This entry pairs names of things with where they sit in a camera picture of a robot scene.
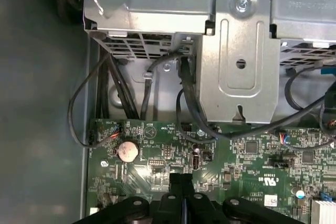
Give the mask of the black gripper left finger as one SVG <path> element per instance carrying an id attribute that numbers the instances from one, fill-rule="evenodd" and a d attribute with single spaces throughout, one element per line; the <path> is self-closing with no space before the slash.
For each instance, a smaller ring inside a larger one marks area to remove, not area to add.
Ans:
<path id="1" fill-rule="evenodd" d="M 170 175 L 169 192 L 160 201 L 148 202 L 140 196 L 132 196 L 109 205 L 76 223 L 180 223 L 182 218 L 182 175 Z"/>

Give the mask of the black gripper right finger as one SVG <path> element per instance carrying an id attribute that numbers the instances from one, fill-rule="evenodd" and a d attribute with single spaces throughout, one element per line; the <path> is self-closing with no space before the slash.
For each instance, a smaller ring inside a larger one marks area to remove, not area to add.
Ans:
<path id="1" fill-rule="evenodd" d="M 296 223 L 286 215 L 255 204 L 247 199 L 230 197 L 222 204 L 212 202 L 206 194 L 197 193 L 191 174 L 182 175 L 186 199 L 187 223 Z"/>

